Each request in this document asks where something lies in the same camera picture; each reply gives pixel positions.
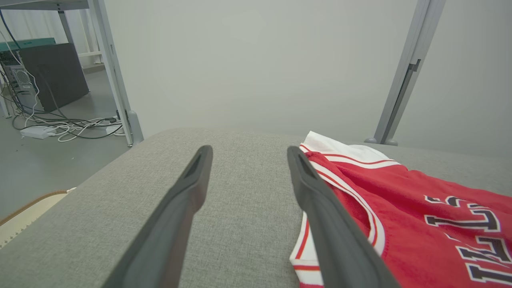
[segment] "white jersey trim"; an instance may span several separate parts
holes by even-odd
[[[368,234],[368,242],[373,245],[373,248],[380,256],[384,251],[384,244],[386,243],[385,234],[384,234],[384,226],[382,222],[380,222],[377,214],[372,210],[370,205],[366,202],[366,200],[359,195],[352,187],[350,187],[345,181],[339,178],[336,174],[332,173],[329,169],[323,167],[322,165],[316,162],[310,162],[311,165],[317,170],[320,178],[334,187],[340,189],[341,191],[347,193],[352,196],[358,203],[361,205],[368,214],[368,222],[370,223],[370,233]]]
[[[318,257],[316,255],[313,235],[311,234],[311,229],[308,225],[306,212],[303,212],[302,214],[301,232],[299,233],[297,243],[290,255],[290,262],[293,265],[298,280],[301,283],[324,285],[322,273],[318,266]]]
[[[345,162],[363,168],[374,169],[399,164],[380,151],[364,145],[346,145],[310,131],[301,145],[303,152],[313,151],[324,154],[329,161]]]

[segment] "black panel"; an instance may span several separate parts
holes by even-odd
[[[48,82],[59,107],[89,92],[72,43],[24,48],[19,54],[25,68],[35,76],[40,89],[39,100],[46,112],[55,110],[56,106],[41,76]]]

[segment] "table frame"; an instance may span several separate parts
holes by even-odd
[[[445,3],[446,0],[418,0],[377,129],[365,142],[398,146],[393,136],[425,62]]]
[[[3,10],[53,10],[58,11],[60,21],[66,33],[66,37],[69,43],[73,43],[71,36],[71,30],[69,28],[68,20],[64,11],[77,10],[77,9],[90,9],[91,19],[93,21],[94,29],[97,33],[99,50],[103,56],[103,62],[107,76],[109,78],[110,88],[114,95],[114,101],[116,102],[117,111],[119,111],[119,118],[123,124],[124,134],[129,147],[134,144],[132,138],[132,127],[128,120],[128,114],[130,111],[128,99],[126,96],[126,90],[122,81],[121,70],[119,68],[119,62],[115,54],[114,41],[112,39],[112,33],[110,32],[110,26],[105,11],[105,4],[103,0],[79,0],[79,1],[67,1],[67,2],[42,2],[34,0],[0,0],[0,9]],[[98,52],[91,52],[91,55],[97,55]],[[6,107],[5,101],[0,97],[0,106],[4,111],[5,116],[11,117]],[[138,119],[136,115],[133,115],[133,121],[136,121],[135,127],[139,127]],[[136,143],[142,141],[142,132],[137,131],[139,137]]]

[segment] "computer tower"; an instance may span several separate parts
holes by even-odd
[[[0,63],[26,112],[32,113],[36,101],[34,83],[39,88],[35,109],[45,112],[52,112],[88,94],[89,88],[72,43],[22,48],[13,52],[23,65],[9,51],[0,52]]]

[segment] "white curtain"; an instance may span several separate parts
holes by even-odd
[[[16,40],[53,37],[57,43],[68,42],[57,11],[2,10],[2,13]],[[78,55],[99,51],[89,10],[69,10],[65,13]],[[2,23],[0,30],[8,38],[7,41],[11,41]],[[99,55],[79,59],[82,66],[101,63]]]

